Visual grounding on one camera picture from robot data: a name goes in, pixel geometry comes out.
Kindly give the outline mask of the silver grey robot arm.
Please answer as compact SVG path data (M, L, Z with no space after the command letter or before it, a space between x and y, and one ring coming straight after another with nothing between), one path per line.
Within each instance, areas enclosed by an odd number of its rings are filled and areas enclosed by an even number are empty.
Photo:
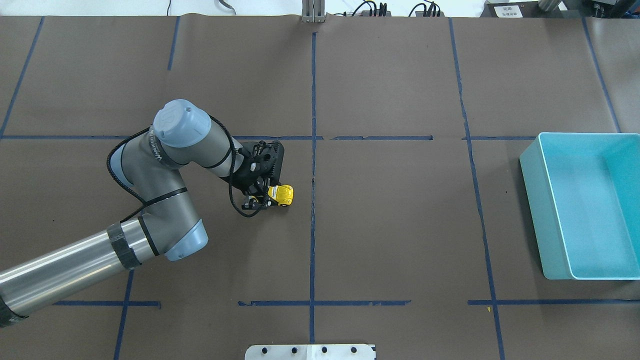
M286 207L276 194L283 187L285 154L278 139L242 141L192 101L167 101L104 161L135 207L93 234L3 269L1 326L16 325L159 256L176 262L205 248L210 237L182 174L187 166L224 182L228 202L241 217Z

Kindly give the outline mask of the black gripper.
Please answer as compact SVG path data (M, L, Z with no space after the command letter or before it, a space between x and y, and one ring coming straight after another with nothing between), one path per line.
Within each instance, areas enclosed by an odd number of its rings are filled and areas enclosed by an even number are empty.
M233 173L233 187L246 195L242 210L261 211L274 204L270 191L281 184L284 155L284 145L277 140L242 142L236 157L240 167Z

